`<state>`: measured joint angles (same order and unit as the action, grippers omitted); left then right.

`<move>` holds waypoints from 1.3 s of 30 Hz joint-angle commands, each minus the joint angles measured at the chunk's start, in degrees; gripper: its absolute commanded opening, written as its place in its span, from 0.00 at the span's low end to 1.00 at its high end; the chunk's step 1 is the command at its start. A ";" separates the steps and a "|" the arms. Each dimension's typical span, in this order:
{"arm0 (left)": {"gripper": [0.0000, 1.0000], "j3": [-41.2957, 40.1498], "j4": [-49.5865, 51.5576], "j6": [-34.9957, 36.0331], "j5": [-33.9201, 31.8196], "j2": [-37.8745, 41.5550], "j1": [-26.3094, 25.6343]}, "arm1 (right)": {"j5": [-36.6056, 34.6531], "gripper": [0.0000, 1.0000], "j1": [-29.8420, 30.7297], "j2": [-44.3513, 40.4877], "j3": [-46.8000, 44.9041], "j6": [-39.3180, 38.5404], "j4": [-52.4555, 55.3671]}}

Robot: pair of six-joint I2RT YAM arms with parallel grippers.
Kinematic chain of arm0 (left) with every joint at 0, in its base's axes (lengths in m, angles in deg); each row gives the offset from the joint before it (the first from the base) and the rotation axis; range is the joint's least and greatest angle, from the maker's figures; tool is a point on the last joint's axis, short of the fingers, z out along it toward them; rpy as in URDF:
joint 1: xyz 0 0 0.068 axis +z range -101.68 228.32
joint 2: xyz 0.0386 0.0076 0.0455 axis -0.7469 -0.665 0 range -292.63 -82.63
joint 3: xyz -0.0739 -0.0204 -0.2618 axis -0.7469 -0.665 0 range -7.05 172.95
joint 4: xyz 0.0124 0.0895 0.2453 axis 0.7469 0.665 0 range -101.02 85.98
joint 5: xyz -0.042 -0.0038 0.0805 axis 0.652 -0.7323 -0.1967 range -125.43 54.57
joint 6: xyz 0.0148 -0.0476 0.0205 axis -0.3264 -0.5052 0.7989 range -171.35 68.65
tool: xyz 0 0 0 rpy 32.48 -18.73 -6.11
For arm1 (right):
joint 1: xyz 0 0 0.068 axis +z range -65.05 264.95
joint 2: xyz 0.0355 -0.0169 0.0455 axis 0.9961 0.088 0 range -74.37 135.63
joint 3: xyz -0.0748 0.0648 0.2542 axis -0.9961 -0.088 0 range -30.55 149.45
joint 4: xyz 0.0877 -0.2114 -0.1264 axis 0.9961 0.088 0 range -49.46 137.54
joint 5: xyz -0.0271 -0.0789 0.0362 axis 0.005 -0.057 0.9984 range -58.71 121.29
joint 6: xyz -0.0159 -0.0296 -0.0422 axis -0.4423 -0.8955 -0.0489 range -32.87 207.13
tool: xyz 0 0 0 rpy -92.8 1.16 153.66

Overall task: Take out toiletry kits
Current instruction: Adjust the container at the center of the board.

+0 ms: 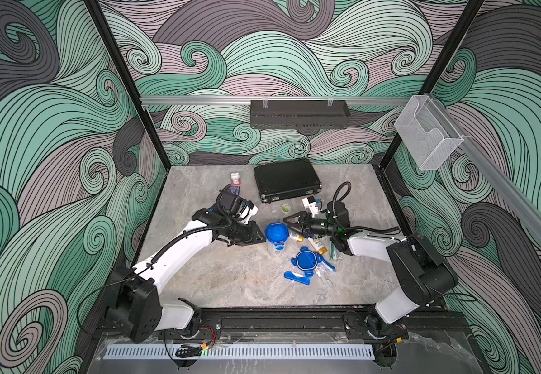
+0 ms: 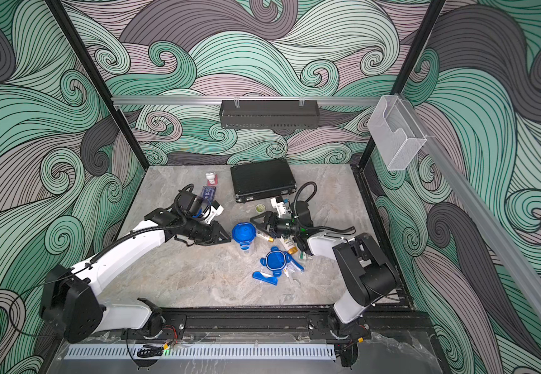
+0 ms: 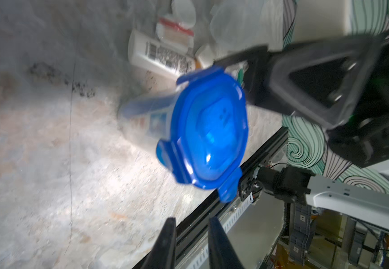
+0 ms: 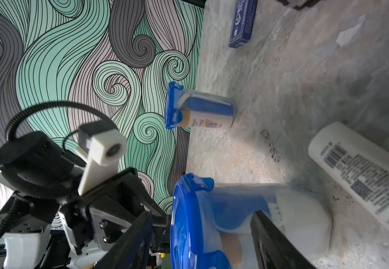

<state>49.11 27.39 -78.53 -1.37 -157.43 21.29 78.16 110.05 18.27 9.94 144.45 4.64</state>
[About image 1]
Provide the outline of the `blue-lid container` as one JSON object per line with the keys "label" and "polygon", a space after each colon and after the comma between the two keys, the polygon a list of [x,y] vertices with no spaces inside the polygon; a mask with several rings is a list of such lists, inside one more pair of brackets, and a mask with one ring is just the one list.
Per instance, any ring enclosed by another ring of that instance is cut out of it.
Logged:
{"label": "blue-lid container", "polygon": [[265,229],[267,240],[267,249],[271,254],[279,254],[284,252],[289,239],[289,231],[285,224],[281,222],[273,222],[267,225]]}

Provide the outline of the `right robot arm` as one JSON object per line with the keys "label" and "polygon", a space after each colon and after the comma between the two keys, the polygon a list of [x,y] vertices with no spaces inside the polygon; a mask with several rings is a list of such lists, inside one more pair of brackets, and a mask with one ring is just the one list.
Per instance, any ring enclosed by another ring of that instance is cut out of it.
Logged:
{"label": "right robot arm", "polygon": [[385,230],[346,226],[339,217],[314,218],[299,212],[284,218],[288,228],[305,237],[323,236],[335,249],[353,257],[369,257],[392,266],[398,286],[375,305],[375,314],[385,324],[394,324],[455,288],[458,276],[424,235],[387,238]]}

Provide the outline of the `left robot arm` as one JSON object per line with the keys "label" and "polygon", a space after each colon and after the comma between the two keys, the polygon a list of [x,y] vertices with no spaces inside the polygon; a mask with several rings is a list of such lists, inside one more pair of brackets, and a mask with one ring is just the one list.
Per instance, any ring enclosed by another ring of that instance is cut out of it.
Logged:
{"label": "left robot arm", "polygon": [[250,218],[239,221],[217,208],[198,210],[183,231],[154,255],[111,273],[111,285],[104,291],[107,321],[136,344],[163,330],[188,329],[197,334],[197,307],[182,300],[163,305],[160,295],[192,257],[217,240],[251,246],[264,243],[266,237]]}

